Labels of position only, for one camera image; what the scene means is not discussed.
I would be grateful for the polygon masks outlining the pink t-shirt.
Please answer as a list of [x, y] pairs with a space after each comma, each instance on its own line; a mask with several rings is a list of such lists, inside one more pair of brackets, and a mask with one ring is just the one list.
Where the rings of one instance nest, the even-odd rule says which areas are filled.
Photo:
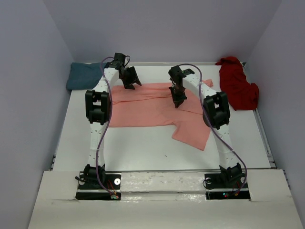
[[146, 83], [127, 90], [122, 85], [112, 88], [111, 127], [154, 127], [174, 125], [172, 138], [204, 150], [210, 128], [202, 118], [199, 98], [186, 90], [187, 99], [174, 106], [171, 83]]

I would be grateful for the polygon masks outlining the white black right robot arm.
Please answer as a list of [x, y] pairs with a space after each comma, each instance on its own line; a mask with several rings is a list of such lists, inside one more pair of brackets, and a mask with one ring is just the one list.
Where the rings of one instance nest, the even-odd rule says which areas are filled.
[[203, 184], [207, 190], [232, 189], [238, 193], [245, 185], [247, 168], [244, 161], [232, 147], [229, 135], [230, 108], [227, 94], [217, 92], [196, 76], [192, 69], [181, 69], [181, 65], [171, 67], [169, 72], [171, 91], [175, 107], [179, 107], [186, 99], [185, 90], [190, 90], [200, 100], [203, 110], [203, 121], [213, 132], [218, 154], [219, 173], [206, 174]]

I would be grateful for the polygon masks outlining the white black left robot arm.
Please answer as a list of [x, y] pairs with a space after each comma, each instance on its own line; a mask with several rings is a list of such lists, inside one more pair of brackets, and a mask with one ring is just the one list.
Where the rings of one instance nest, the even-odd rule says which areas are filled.
[[102, 73], [97, 85], [85, 93], [85, 113], [90, 123], [90, 151], [87, 165], [83, 171], [84, 182], [94, 188], [108, 189], [104, 186], [106, 180], [104, 159], [104, 138], [112, 118], [111, 89], [121, 80], [124, 89], [134, 90], [134, 84], [141, 86], [134, 67], [128, 65], [130, 56], [115, 53], [113, 57], [105, 58], [100, 64]]

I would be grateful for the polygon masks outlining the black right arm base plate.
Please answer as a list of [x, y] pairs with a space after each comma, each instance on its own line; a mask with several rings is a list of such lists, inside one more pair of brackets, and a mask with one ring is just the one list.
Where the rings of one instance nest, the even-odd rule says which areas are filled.
[[206, 190], [206, 200], [250, 200], [248, 184], [244, 182], [244, 174], [232, 184], [225, 184], [220, 179], [220, 173], [208, 173], [204, 175], [203, 187]]

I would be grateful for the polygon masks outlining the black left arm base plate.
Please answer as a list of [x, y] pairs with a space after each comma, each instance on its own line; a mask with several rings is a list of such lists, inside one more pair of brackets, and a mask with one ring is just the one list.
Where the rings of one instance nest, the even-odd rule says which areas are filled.
[[78, 181], [75, 196], [77, 200], [121, 200], [122, 175], [119, 173], [106, 173], [106, 178], [103, 183], [104, 188], [98, 181], [86, 181], [82, 173], [76, 176], [75, 179]]

